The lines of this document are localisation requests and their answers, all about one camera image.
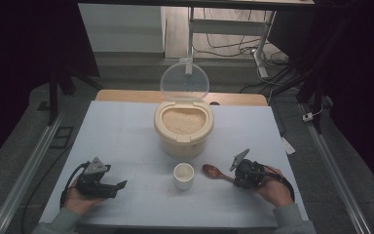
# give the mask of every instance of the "white mat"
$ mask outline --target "white mat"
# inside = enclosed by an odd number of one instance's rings
[[[158,104],[93,101],[54,192],[41,217],[51,222],[58,213],[59,196],[76,167],[98,157],[111,165],[101,180],[127,180],[115,199],[96,205],[82,223],[136,227],[273,227],[273,206],[258,194],[202,172],[211,164],[224,174],[233,158],[246,148],[246,158],[280,168],[295,190],[304,219],[307,214],[290,168],[272,110],[261,106],[212,106],[214,129],[205,151],[188,161],[196,172],[187,191],[173,184],[172,171],[180,161],[161,148],[153,125]]]

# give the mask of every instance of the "human hand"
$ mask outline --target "human hand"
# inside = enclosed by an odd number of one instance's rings
[[[78,189],[75,188],[77,179],[71,184],[66,191],[65,203],[63,206],[75,212],[78,215],[86,214],[95,204],[105,201],[104,198],[88,198],[81,195]]]
[[[270,166],[265,167],[265,172],[283,176],[281,170]],[[289,189],[283,183],[270,176],[263,178],[262,185],[256,188],[256,192],[275,207],[293,204]]]

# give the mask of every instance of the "spoon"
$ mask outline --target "spoon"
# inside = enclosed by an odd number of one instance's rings
[[[203,171],[205,174],[211,178],[225,178],[227,180],[230,180],[234,182],[235,180],[229,176],[226,176],[220,172],[216,167],[209,165],[209,164],[204,164],[203,165]]]

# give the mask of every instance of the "open lid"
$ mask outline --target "open lid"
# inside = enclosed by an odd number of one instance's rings
[[[206,73],[191,61],[181,61],[164,72],[160,89],[168,99],[203,99],[209,89]]]

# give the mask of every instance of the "small cup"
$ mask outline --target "small cup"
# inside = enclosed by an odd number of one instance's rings
[[[187,190],[193,184],[194,169],[190,164],[181,163],[174,168],[174,183],[181,190]]]

